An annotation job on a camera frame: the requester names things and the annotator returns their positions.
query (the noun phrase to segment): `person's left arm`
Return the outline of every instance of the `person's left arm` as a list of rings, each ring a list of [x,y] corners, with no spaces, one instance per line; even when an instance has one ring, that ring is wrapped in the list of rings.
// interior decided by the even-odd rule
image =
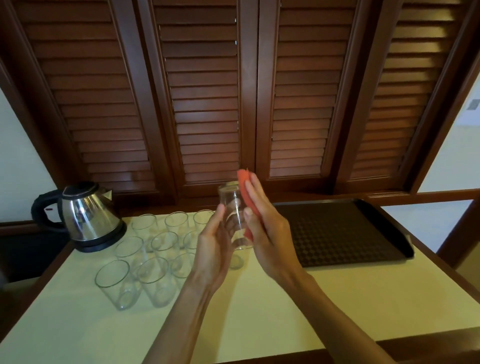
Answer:
[[[225,206],[218,205],[198,237],[192,271],[143,364],[187,364],[213,294],[228,272],[233,245],[222,226]]]

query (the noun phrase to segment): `person's right arm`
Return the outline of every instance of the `person's right arm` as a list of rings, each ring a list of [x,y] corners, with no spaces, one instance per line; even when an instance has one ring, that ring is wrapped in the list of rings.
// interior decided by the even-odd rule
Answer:
[[[394,363],[394,360],[329,300],[315,279],[300,265],[288,221],[266,197],[252,175],[246,188],[262,215],[244,210],[253,233],[253,249],[264,271],[291,297],[336,363]]]

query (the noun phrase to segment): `black tray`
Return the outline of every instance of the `black tray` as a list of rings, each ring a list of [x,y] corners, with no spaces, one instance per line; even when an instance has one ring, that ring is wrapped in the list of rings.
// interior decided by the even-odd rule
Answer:
[[[407,237],[368,202],[360,199],[275,204],[290,223],[303,267],[411,259]]]

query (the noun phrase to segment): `forearm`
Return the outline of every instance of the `forearm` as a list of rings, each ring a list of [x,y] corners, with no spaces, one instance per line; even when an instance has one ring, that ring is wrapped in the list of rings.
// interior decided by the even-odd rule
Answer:
[[[394,363],[393,359],[302,273],[281,286],[302,311],[336,363]]]
[[[188,277],[143,364],[187,364],[211,299],[209,289]]]

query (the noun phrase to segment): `person's right hand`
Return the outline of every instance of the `person's right hand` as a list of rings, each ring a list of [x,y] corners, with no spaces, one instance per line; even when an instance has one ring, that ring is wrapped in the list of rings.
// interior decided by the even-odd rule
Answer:
[[[260,181],[253,173],[251,180],[251,183],[245,182],[245,187],[257,206],[265,226],[264,229],[251,208],[245,208],[243,213],[253,234],[255,255],[268,276],[280,285],[289,283],[305,273],[293,247],[290,225],[268,200]]]

